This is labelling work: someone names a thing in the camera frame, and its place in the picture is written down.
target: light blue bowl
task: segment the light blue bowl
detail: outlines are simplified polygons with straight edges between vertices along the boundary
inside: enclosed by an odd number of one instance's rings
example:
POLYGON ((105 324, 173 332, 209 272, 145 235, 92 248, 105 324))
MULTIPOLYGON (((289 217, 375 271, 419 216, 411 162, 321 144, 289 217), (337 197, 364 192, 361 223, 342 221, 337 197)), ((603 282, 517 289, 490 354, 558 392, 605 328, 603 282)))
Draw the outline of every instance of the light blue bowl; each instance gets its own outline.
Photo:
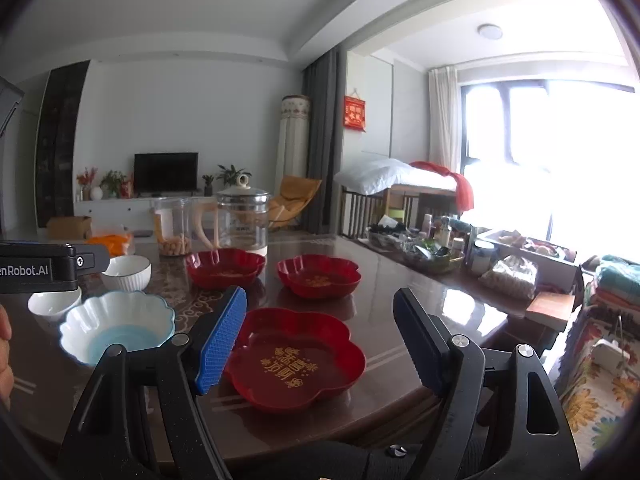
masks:
POLYGON ((115 290, 88 298, 66 314, 60 346, 79 363, 95 366, 115 343, 129 352, 160 346, 174 334, 174 318, 160 296, 115 290))

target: blue gripper pad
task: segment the blue gripper pad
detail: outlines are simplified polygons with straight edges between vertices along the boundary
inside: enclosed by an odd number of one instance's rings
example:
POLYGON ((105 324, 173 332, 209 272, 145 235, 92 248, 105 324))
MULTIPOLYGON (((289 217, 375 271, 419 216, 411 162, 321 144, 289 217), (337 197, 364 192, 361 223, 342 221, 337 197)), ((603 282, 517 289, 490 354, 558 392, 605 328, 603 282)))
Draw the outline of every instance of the blue gripper pad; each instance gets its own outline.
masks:
POLYGON ((212 314, 219 314, 219 316, 200 348, 200 365, 194 381, 200 395, 205 395, 211 386, 218 384, 226 360, 234 347, 246 314, 244 289, 235 287, 232 292, 227 291, 212 314))
POLYGON ((449 384, 449 347, 431 317, 408 288, 400 288, 394 295, 394 320, 423 386, 442 397, 449 384))

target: human hand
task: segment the human hand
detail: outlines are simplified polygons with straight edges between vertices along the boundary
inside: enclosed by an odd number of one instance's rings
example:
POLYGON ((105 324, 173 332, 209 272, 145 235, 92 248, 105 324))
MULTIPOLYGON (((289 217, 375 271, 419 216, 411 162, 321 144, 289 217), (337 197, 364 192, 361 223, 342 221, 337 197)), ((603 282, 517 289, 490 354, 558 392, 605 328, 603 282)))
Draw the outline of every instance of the human hand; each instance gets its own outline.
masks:
POLYGON ((11 325, 9 316, 0 305, 0 400, 9 408, 9 394, 14 389, 14 373, 9 366, 9 339, 11 339, 11 325))

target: red blanket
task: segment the red blanket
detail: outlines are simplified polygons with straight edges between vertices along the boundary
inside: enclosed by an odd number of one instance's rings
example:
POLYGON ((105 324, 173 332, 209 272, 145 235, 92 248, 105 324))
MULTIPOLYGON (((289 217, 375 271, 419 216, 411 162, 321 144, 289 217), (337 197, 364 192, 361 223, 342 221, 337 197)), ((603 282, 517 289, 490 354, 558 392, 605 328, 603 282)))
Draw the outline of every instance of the red blanket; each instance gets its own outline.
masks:
POLYGON ((433 173, 440 174, 442 176, 452 176, 456 181, 456 207, 459 213, 469 211, 474 208, 474 190, 469 184, 469 181, 459 173, 453 173, 444 166, 434 164, 433 162, 425 162, 418 160, 412 162, 411 166, 418 168, 419 170, 433 171, 433 173))

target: window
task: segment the window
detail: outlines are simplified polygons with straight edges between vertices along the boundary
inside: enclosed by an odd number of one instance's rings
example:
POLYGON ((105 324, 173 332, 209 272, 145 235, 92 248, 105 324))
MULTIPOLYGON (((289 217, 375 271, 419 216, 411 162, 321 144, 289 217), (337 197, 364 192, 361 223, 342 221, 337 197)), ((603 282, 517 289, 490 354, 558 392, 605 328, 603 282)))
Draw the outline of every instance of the window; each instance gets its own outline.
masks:
POLYGON ((640 100, 629 87, 518 80, 464 86, 463 219, 640 260, 640 100), (625 235, 623 223, 635 226, 625 235))

